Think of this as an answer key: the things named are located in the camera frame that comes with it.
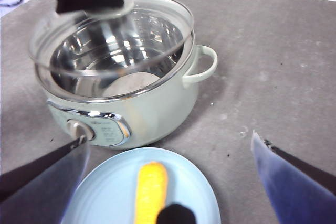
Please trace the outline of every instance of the glass lid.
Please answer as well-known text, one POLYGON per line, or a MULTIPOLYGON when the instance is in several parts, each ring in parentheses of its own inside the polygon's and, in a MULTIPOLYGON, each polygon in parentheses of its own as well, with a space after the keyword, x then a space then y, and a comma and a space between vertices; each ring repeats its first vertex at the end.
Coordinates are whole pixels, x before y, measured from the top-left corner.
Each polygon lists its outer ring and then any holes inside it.
POLYGON ((192 29, 191 12, 174 0, 125 0, 118 10, 51 15, 36 27, 30 52, 51 72, 120 77, 174 55, 192 29))

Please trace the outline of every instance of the yellow food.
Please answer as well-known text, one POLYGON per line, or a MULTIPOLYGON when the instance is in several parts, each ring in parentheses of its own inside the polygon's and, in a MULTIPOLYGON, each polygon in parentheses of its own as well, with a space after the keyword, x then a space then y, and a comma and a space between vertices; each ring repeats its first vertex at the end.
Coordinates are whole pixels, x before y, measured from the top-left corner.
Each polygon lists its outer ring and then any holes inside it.
POLYGON ((141 167, 135 201, 134 224, 156 224, 159 212, 165 206, 168 176, 165 167, 150 162, 141 167))

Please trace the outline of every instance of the chrome trim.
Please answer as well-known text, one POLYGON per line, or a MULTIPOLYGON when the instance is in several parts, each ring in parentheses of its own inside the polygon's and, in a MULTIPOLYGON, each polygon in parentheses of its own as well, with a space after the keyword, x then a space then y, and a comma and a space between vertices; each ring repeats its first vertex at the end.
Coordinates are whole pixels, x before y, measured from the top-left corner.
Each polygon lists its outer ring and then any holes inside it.
POLYGON ((100 112, 100 111, 96 111, 96 110, 94 110, 94 111, 75 110, 75 109, 67 108, 65 106, 56 104, 56 103, 52 102, 51 99, 47 100, 47 104, 53 106, 55 109, 58 109, 58 110, 61 110, 63 112, 70 113, 70 114, 73 114, 73 115, 81 115, 81 116, 86 116, 86 117, 90 117, 90 118, 110 119, 110 120, 115 121, 117 123, 121 133, 123 134, 123 140, 118 144, 104 145, 103 147, 122 145, 131 137, 132 132, 130 130, 130 127, 128 126, 126 120, 119 114, 110 113, 110 112, 100 112))

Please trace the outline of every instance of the blue plate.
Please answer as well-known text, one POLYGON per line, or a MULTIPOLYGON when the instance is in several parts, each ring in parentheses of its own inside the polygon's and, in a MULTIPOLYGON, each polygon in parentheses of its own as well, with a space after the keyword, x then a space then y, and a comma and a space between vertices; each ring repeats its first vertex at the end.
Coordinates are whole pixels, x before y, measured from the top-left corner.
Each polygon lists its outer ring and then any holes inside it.
POLYGON ((138 172, 151 161, 167 169, 166 205, 188 207, 197 224, 221 224, 215 194, 201 171, 175 152, 149 147, 122 152, 94 169, 77 188, 62 223, 133 224, 138 172))

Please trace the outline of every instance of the gray table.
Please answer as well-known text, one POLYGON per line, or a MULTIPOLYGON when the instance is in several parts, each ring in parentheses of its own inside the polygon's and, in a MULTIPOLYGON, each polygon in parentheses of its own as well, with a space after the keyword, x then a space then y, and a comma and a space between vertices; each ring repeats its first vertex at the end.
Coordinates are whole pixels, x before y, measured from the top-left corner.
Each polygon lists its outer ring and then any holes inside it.
MULTIPOLYGON (((336 3, 180 1, 194 14, 196 42, 214 48, 219 65, 201 83, 187 120, 152 146, 201 169, 223 223, 277 223, 256 173, 251 132, 336 174, 336 3)), ((34 23, 53 5, 32 0, 1 19, 2 173, 69 141, 50 116, 28 56, 34 23)), ((116 153, 93 147, 87 172, 116 153)))

